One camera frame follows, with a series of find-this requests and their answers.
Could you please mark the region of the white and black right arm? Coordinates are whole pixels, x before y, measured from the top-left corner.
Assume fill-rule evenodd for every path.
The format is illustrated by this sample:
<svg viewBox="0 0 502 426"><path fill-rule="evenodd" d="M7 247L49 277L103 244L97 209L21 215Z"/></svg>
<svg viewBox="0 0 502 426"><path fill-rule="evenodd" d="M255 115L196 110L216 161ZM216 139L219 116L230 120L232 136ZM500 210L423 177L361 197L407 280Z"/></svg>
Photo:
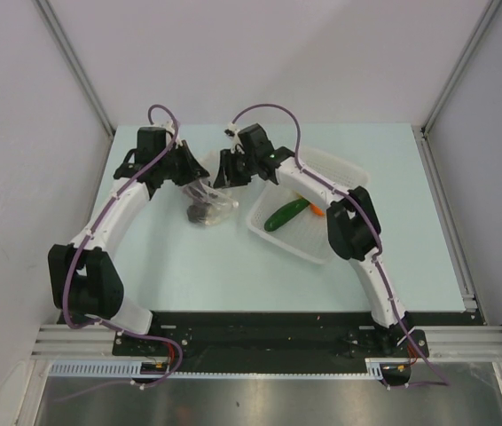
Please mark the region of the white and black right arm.
<svg viewBox="0 0 502 426"><path fill-rule="evenodd" d="M300 141L293 150L274 147L258 123L240 129L232 122L224 133L231 147L220 152L214 187L243 186L258 176L323 209L329 245L356 271L373 322L381 328L376 334L378 349L387 356L398 355L407 347L412 327L383 265L381 227L369 192L361 185L351 189L337 184L310 168L300 154Z"/></svg>

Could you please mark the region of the dark round fake fruit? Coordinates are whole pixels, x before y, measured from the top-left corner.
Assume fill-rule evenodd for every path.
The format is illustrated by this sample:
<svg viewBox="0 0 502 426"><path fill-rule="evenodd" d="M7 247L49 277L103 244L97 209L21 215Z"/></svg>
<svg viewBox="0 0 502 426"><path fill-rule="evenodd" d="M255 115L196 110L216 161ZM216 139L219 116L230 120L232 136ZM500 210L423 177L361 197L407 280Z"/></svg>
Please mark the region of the dark round fake fruit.
<svg viewBox="0 0 502 426"><path fill-rule="evenodd" d="M188 221L193 224L205 224L208 218L208 206L192 204L186 210Z"/></svg>

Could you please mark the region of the clear zip top bag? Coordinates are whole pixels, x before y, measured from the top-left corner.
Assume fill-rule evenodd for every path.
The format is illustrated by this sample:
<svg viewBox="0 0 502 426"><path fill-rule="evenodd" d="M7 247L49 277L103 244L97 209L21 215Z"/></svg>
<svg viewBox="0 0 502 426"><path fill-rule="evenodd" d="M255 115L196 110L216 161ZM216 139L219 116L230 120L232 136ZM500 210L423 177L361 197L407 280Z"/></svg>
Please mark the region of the clear zip top bag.
<svg viewBox="0 0 502 426"><path fill-rule="evenodd" d="M217 151L210 151L205 156L199 158L199 163L208 170L210 177L204 177L194 182L201 182L207 187L208 201L198 202L193 200L184 192L183 194L188 198L189 205L204 204L208 206L208 218L205 224L196 224L201 226L219 225L223 221L232 217L236 210L239 208L239 199L241 198L242 190L238 187L233 188L219 188L213 187L216 179L216 174L219 166L219 153Z"/></svg>

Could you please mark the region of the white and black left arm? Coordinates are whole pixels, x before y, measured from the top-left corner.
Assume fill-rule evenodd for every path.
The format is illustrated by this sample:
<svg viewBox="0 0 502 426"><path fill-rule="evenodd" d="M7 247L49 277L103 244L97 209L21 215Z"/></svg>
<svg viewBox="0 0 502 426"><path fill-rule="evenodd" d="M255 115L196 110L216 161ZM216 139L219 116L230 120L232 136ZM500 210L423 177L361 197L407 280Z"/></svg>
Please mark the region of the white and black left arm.
<svg viewBox="0 0 502 426"><path fill-rule="evenodd" d="M132 333L131 342L146 355L161 348L163 333L151 325L152 312L126 295L113 257L165 182L185 186L208 175L173 124L137 130L136 144L115 170L98 213L68 244L55 244L48 253L53 302L68 326L104 322Z"/></svg>

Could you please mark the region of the dark purple fake grapes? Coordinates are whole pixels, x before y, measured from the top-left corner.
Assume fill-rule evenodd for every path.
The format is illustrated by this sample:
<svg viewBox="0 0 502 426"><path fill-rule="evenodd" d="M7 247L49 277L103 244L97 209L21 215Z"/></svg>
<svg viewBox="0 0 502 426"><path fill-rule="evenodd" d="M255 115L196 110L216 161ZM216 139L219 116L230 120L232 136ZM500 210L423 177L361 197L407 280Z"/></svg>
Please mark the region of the dark purple fake grapes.
<svg viewBox="0 0 502 426"><path fill-rule="evenodd" d="M184 192L191 197L193 200L198 202L208 201L208 191L207 187L201 182L193 182L184 187Z"/></svg>

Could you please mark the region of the green fake vegetable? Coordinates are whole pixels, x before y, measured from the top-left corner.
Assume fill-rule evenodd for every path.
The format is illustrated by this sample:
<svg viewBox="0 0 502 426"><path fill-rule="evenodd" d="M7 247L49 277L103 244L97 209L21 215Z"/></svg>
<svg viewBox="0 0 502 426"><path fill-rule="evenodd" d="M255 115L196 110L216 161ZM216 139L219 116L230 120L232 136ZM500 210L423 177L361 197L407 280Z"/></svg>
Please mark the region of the green fake vegetable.
<svg viewBox="0 0 502 426"><path fill-rule="evenodd" d="M309 205L310 203L306 199L296 199L288 202L266 219L263 230L268 233L277 231L308 208Z"/></svg>

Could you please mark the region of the orange fake fruit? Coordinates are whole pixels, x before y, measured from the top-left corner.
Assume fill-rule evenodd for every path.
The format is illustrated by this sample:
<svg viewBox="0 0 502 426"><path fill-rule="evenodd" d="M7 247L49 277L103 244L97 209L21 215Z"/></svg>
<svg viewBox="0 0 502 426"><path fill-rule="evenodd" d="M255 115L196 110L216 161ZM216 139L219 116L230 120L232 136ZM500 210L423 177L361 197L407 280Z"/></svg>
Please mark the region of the orange fake fruit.
<svg viewBox="0 0 502 426"><path fill-rule="evenodd" d="M324 217L325 212L314 204L310 204L310 211L318 217Z"/></svg>

